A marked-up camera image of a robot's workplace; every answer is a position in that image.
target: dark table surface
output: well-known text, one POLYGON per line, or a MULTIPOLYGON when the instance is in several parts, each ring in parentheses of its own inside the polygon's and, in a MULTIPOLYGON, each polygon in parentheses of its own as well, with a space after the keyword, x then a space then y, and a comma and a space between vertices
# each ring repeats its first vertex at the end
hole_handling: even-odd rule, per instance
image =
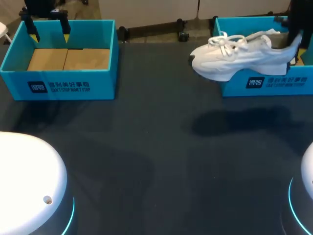
POLYGON ((0 81, 1 130, 59 152, 79 235, 281 234, 313 96, 223 99, 188 66, 196 46, 121 45, 114 101, 15 102, 0 81))

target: brown cardboard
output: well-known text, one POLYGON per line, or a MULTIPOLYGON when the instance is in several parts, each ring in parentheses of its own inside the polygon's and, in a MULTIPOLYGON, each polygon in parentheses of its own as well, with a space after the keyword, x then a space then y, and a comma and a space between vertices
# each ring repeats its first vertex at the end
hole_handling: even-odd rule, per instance
POLYGON ((63 70, 106 70, 109 58, 109 49, 69 49, 63 70))
POLYGON ((35 49, 28 71, 63 70, 67 49, 35 49))

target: white dome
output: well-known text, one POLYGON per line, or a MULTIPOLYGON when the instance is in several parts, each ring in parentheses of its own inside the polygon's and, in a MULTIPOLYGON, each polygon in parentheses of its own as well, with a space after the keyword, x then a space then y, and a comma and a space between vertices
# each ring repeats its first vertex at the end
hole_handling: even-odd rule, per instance
POLYGON ((34 136, 0 132, 0 235, 38 229, 58 208, 66 185, 65 165, 51 145, 34 136))
POLYGON ((301 175, 303 184, 313 199, 313 143, 305 151, 301 163, 301 175))

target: shoe sole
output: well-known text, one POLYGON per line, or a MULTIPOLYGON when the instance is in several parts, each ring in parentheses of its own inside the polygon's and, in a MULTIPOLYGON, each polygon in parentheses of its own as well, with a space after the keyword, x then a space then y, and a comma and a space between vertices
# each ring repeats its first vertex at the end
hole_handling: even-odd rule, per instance
MULTIPOLYGON (((281 65, 261 65, 261 66, 253 66, 249 69, 258 72, 262 75, 268 76, 285 76, 290 69, 290 62, 281 64, 281 65)), ((217 81, 217 82, 228 82, 238 71, 232 71, 230 73, 216 73, 216 74, 208 74, 194 70, 198 75, 204 77, 205 79, 217 81)))

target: shoe lace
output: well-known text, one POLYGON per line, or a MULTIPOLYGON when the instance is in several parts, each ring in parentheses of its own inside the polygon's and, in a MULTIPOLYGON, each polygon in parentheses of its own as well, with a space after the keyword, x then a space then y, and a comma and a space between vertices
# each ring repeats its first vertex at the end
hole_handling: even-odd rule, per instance
POLYGON ((237 52, 239 48, 248 49, 246 38, 242 35, 227 36, 227 33, 221 32, 223 35, 209 38, 208 46, 220 47, 223 56, 231 56, 237 52))

